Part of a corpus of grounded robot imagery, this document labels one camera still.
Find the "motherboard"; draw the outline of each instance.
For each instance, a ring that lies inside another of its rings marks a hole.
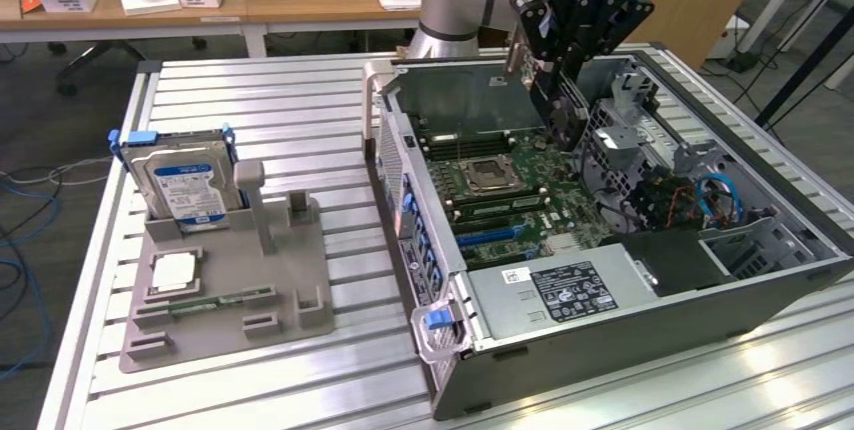
[[[470,270],[594,248],[613,235],[571,155],[543,132],[419,140]]]

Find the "metal work table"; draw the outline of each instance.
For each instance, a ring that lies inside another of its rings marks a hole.
[[[667,53],[666,70],[854,231],[854,207],[768,140]],[[361,153],[362,66],[389,54],[170,62],[136,76],[123,132],[218,128],[264,161],[266,196],[307,188],[323,207],[337,330],[327,336],[123,374],[118,353],[144,203],[114,164],[39,428],[825,428],[854,427],[853,279],[750,334],[465,419],[430,418]],[[701,124],[659,93],[686,140]]]

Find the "floor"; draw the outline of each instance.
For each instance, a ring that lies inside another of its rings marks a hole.
[[[772,23],[774,31],[785,16],[801,7],[806,0],[790,0],[781,16]],[[746,0],[742,14],[754,19],[768,0]],[[765,105],[789,75],[818,44],[840,15],[822,11],[794,49],[776,59],[778,70],[768,70],[752,89],[757,104]],[[190,39],[162,39],[135,42],[135,46],[151,59],[187,60],[198,58],[239,58],[246,56],[243,40],[238,37],[211,37],[207,50],[195,50]],[[350,50],[351,34],[337,32],[279,35],[270,38],[272,54],[342,53]],[[402,43],[401,32],[371,34],[371,51],[391,50]],[[766,45],[772,53],[777,40]],[[79,95],[62,97],[54,92],[52,77],[84,48],[83,43],[68,44],[68,53],[51,55],[46,45],[30,45],[27,53],[14,62],[0,64],[0,170],[11,172],[30,166],[55,167],[82,159],[108,155],[106,137],[110,129],[122,124],[127,99],[134,82],[134,62],[118,52],[111,52],[88,67],[76,83]],[[854,50],[854,37],[849,36],[837,52],[828,58],[817,76],[808,81],[809,89]],[[0,53],[0,60],[7,55]],[[726,73],[716,63],[708,63],[703,72]],[[748,84],[757,70],[732,77]],[[709,77],[710,82],[729,97],[736,98],[741,89],[730,78]],[[854,173],[850,172],[850,155],[854,154],[854,81],[848,81],[840,92],[821,87],[813,97],[778,125],[780,135],[798,157],[848,197],[854,198]],[[748,99],[740,102],[742,110],[754,115],[757,110]],[[16,173],[16,178],[38,178],[46,170]],[[106,172],[106,165],[80,167],[71,171],[67,180],[86,180]],[[27,187],[35,193],[51,193],[55,187],[40,184]],[[103,182],[83,186],[64,186],[60,193],[62,210],[56,221],[38,238],[20,245],[30,267],[42,285],[46,308],[52,325],[52,338],[47,351],[31,362],[28,368],[10,378],[0,373],[0,428],[32,428],[38,421],[42,401],[51,376],[68,309],[72,303],[78,274],[86,256],[88,237],[95,222]],[[44,203],[44,200],[15,196],[0,189],[0,225],[10,227]],[[0,259],[12,258],[8,248],[0,247]],[[14,276],[0,267],[0,288]],[[0,291],[0,315],[8,307],[14,290]],[[42,324],[32,294],[27,294],[20,307],[0,320],[0,372],[10,368],[31,349],[42,343]]]

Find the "desk leg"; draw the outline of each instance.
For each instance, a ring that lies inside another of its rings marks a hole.
[[[762,36],[762,32],[769,26],[769,23],[772,23],[772,18],[774,18],[774,15],[780,11],[780,8],[784,6],[785,2],[786,0],[772,0],[766,5],[765,10],[762,10],[762,14],[760,15],[760,18],[757,18],[757,21],[753,24],[753,27],[750,27],[750,31],[748,32],[748,35],[745,35],[745,38],[738,44],[738,51],[741,53],[748,53],[750,51],[750,47],[753,47],[753,44],[757,42],[757,40]]]
[[[250,58],[267,57],[264,35],[267,35],[267,25],[256,24],[243,26],[243,38],[246,39],[246,49],[250,54]]]
[[[842,80],[845,80],[849,75],[852,75],[852,72],[854,72],[854,55],[849,57],[842,67],[840,67],[840,70],[833,73],[833,75],[825,82],[825,87],[828,87],[830,90],[838,89],[840,85],[842,84]]]
[[[806,26],[810,24],[810,22],[818,15],[818,10],[825,5],[825,3],[828,3],[828,0],[813,0],[813,3],[810,3],[810,6],[806,7],[806,10],[804,10],[804,12],[801,13],[801,18],[798,19],[798,22],[793,25],[792,30],[789,30],[789,33],[784,37],[782,42],[785,43],[785,45],[780,47],[781,52],[789,51],[789,49],[796,43],[796,40],[804,33]]]

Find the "hard disk drive label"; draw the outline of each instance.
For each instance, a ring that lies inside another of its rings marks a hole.
[[[555,322],[618,308],[590,262],[533,272],[531,279]]]
[[[210,185],[214,178],[211,165],[160,167],[155,169],[155,175],[175,220],[203,224],[224,218],[223,197]]]

